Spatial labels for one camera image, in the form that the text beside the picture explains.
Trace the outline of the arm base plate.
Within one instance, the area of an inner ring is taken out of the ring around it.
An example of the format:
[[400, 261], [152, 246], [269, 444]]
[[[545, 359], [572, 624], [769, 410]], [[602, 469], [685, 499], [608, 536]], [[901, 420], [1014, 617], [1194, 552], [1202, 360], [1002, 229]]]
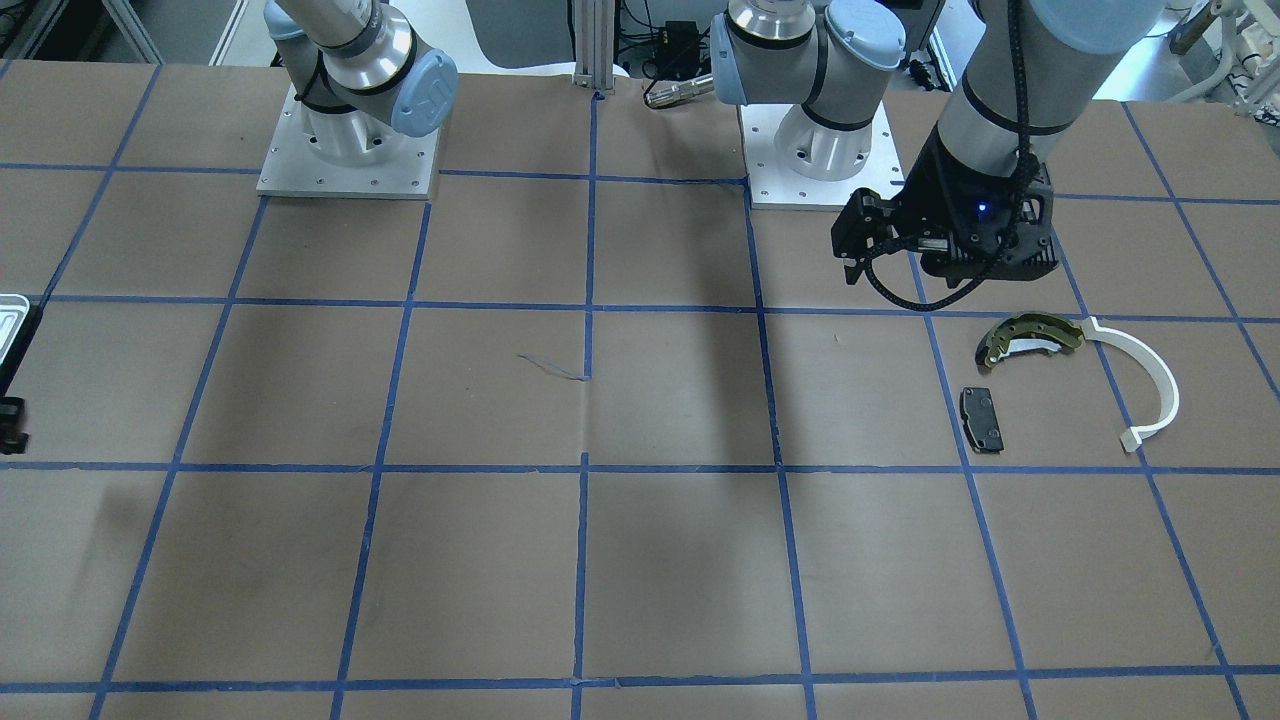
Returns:
[[751, 206], [837, 211], [859, 188], [890, 199], [905, 184], [883, 106], [852, 132], [814, 124], [799, 105], [739, 109]]
[[273, 197], [428, 201], [442, 135], [407, 137], [361, 111], [319, 113], [291, 86], [256, 188]]

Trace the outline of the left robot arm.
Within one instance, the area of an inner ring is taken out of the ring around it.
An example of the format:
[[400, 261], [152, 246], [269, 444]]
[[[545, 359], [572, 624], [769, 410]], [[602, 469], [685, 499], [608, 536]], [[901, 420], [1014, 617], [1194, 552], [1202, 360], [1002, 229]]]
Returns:
[[[910, 251], [950, 288], [1036, 281], [1059, 266], [1046, 160], [1160, 1], [977, 1], [984, 32], [902, 188], [850, 193], [832, 231], [850, 284]], [[731, 1], [710, 23], [716, 94], [787, 108], [777, 151], [817, 181], [845, 179], [867, 149], [908, 32], [878, 1]]]

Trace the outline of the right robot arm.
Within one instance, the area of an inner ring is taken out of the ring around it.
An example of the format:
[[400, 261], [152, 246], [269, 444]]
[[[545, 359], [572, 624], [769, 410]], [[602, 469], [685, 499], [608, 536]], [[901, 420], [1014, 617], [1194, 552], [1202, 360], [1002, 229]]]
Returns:
[[268, 1], [262, 9], [315, 154], [369, 167], [396, 137], [422, 138], [451, 114], [460, 73], [388, 1]]

